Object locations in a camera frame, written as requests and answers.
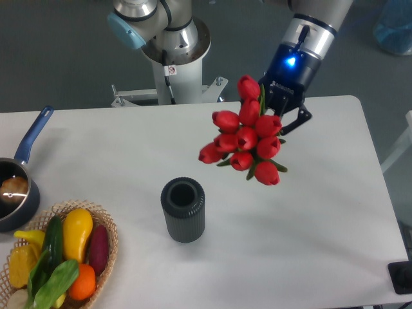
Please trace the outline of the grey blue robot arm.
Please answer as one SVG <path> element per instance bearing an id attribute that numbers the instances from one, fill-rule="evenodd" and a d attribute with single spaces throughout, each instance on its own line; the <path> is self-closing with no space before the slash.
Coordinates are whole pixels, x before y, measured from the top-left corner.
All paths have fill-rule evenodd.
<path id="1" fill-rule="evenodd" d="M 311 119 L 306 91 L 335 39 L 350 1 L 289 1 L 294 16 L 260 83 L 265 108 L 277 116 L 296 110 L 286 135 Z M 210 31 L 193 16 L 190 1 L 114 1 L 108 25 L 128 48 L 151 61 L 158 103 L 211 103 L 225 79 L 202 83 L 202 60 L 211 46 Z"/>

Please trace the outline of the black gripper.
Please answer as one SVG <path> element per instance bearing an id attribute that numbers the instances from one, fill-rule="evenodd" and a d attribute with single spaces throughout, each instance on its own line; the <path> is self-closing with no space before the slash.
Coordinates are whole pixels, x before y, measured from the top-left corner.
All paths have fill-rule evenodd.
<path id="1" fill-rule="evenodd" d="M 280 135 L 287 135 L 312 119 L 303 102 L 320 66 L 321 60 L 317 57 L 280 44 L 265 74 L 259 79 L 258 83 L 265 90 L 265 106 L 276 115 L 298 108 L 297 118 L 283 126 Z"/>

